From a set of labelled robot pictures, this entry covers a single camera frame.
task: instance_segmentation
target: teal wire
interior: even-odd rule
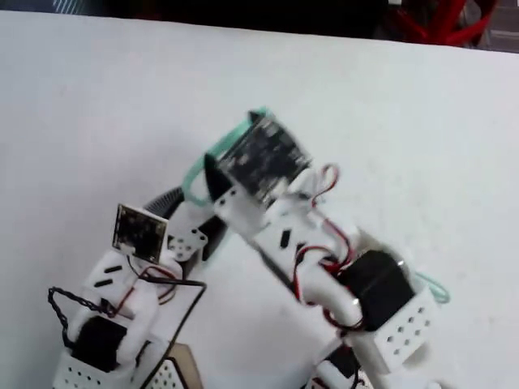
[[[438,304],[448,304],[451,301],[451,294],[440,282],[419,271],[416,272],[416,275],[429,284],[432,296]]]
[[[266,113],[268,114],[268,110],[265,107],[257,109],[258,113]],[[244,120],[238,126],[233,128],[227,135],[222,137],[218,142],[216,142],[209,150],[207,150],[207,154],[214,156],[217,158],[222,155],[224,152],[229,150],[233,144],[249,129],[252,123],[250,123],[249,119]],[[201,199],[195,196],[191,192],[191,186],[193,182],[198,177],[200,173],[204,170],[204,156],[201,156],[194,165],[192,165],[189,170],[187,170],[186,176],[184,177],[184,181],[182,182],[182,191],[184,192],[184,196],[187,201],[198,205],[199,207],[204,207],[208,202],[209,198]]]

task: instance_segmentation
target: cable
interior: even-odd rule
[[[159,266],[155,266],[155,265],[150,265],[148,267],[146,267],[141,273],[139,273],[135,268],[134,266],[131,264],[131,259],[130,259],[130,255],[127,255],[127,262],[128,262],[128,266],[130,267],[130,269],[134,272],[134,274],[137,276],[137,279],[142,279],[142,276],[148,274],[148,270],[149,269],[153,269],[153,270],[156,270],[156,271],[159,271],[161,272],[162,274],[168,276],[169,278],[172,278],[172,279],[176,279],[177,277],[167,271],[166,269],[162,268],[162,267],[159,267]],[[168,296],[170,293],[172,293],[173,291],[175,290],[175,285],[173,285],[171,288],[169,288],[168,290],[166,290],[164,293],[162,293],[158,299],[159,299],[159,306],[163,306],[165,303],[171,301],[171,299],[174,297],[174,294],[172,294],[169,298],[166,299],[166,301],[162,301],[162,299],[166,296]]]
[[[350,244],[350,239],[346,236],[346,234],[344,232],[342,232],[342,230],[339,227],[337,227],[337,225],[334,224],[328,217],[326,217],[326,215],[323,212],[321,212],[317,209],[317,199],[321,195],[324,195],[325,193],[332,190],[336,186],[336,184],[339,182],[339,177],[340,177],[341,171],[339,170],[339,167],[335,164],[326,164],[325,166],[323,166],[323,168],[321,169],[321,179],[324,180],[326,178],[326,174],[328,173],[329,170],[333,171],[332,181],[325,188],[323,188],[320,192],[318,192],[317,194],[314,194],[314,196],[310,200],[310,204],[311,204],[312,209],[315,212],[317,212],[319,214],[319,216],[323,219],[323,222],[330,229],[332,229],[332,231],[345,243],[346,257],[341,262],[324,267],[328,272],[334,274],[334,273],[339,272],[345,265],[351,263],[354,259],[355,253]]]
[[[144,209],[157,216],[170,219],[183,201],[184,192],[179,186],[156,197],[144,205]]]
[[[312,250],[324,251],[328,254],[333,255],[333,252],[328,247],[325,247],[325,246],[304,246],[300,250],[298,250],[298,252],[296,253],[296,255],[294,257],[294,272],[292,274],[294,295],[298,299],[299,302],[301,302],[304,305],[309,305],[309,306],[312,306],[313,303],[311,303],[311,302],[307,303],[302,299],[301,289],[299,288],[298,267],[299,267],[299,265],[301,265],[301,263],[303,261],[304,254],[307,253],[308,251],[312,251]]]
[[[448,304],[451,301],[450,293],[440,282],[419,271],[416,271],[415,274],[429,284],[432,296],[438,304]]]
[[[357,385],[358,385],[358,381],[359,381],[359,379],[358,379],[358,367],[357,367],[357,369],[355,369],[354,381],[351,384],[350,389],[355,389],[357,387]]]
[[[204,295],[204,293],[205,293],[205,291],[206,291],[208,286],[207,286],[207,284],[205,284],[204,282],[201,282],[201,281],[171,280],[171,279],[166,279],[166,278],[162,279],[160,277],[146,277],[146,281],[154,283],[154,284],[173,284],[173,285],[186,285],[186,286],[198,286],[198,287],[200,287],[200,291],[198,292],[198,294],[196,295],[195,299],[193,300],[193,302],[191,303],[191,305],[187,309],[187,311],[184,314],[184,316],[182,317],[182,320],[180,321],[180,323],[179,323],[179,325],[177,327],[177,330],[175,331],[175,333],[173,335],[173,338],[171,339],[171,342],[169,343],[169,347],[165,350],[164,355],[161,358],[161,361],[163,361],[169,355],[169,352],[171,351],[171,349],[173,348],[175,343],[177,343],[177,338],[180,335],[180,331],[184,327],[184,324],[186,324],[186,321],[189,318],[189,316],[191,315],[191,312],[195,308],[195,306],[198,303],[198,301],[200,300],[200,298]],[[152,370],[151,374],[144,381],[144,384],[142,385],[142,387],[146,387],[146,385],[148,385],[149,381],[152,379],[152,377],[158,371],[160,365],[161,365],[160,363],[157,364],[155,369]]]
[[[61,294],[62,296],[65,296],[68,299],[75,301],[75,302],[79,303],[81,306],[85,306],[94,312],[99,312],[100,314],[112,314],[113,313],[113,311],[110,308],[103,308],[101,306],[98,306],[98,305],[94,304],[93,302],[91,302],[85,298],[76,296],[74,293],[68,292],[64,289],[58,288],[56,286],[49,288],[49,295],[47,297],[47,300],[48,300],[49,304],[52,306],[54,312],[56,313],[56,316],[58,316],[59,322],[62,324],[62,338],[63,338],[63,344],[65,345],[66,348],[74,348],[74,343],[70,339],[68,339],[68,334],[67,334],[68,318],[65,316],[65,314],[62,312],[59,305],[54,300],[55,293]]]

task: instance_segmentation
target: perforated bracket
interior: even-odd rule
[[[370,364],[381,373],[401,366],[426,342],[437,310],[431,291],[424,286],[377,331],[350,333],[348,338],[361,365]]]
[[[165,359],[145,389],[187,389],[172,359]]]
[[[199,229],[168,237],[168,250],[174,253],[177,262],[189,260],[197,250],[208,244],[208,237]]]

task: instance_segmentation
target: circuit board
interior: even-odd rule
[[[133,256],[158,263],[168,221],[142,209],[119,204],[112,247],[134,248]]]
[[[218,168],[268,207],[310,162],[281,124],[262,117],[223,155]]]

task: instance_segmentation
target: white table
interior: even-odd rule
[[[451,289],[431,374],[516,386],[518,56],[9,12],[0,53],[0,387],[49,387],[46,289],[79,291],[116,204],[176,185],[261,105],[341,164],[345,213]],[[237,237],[198,275],[209,290],[180,340],[206,387],[290,387],[331,338]]]

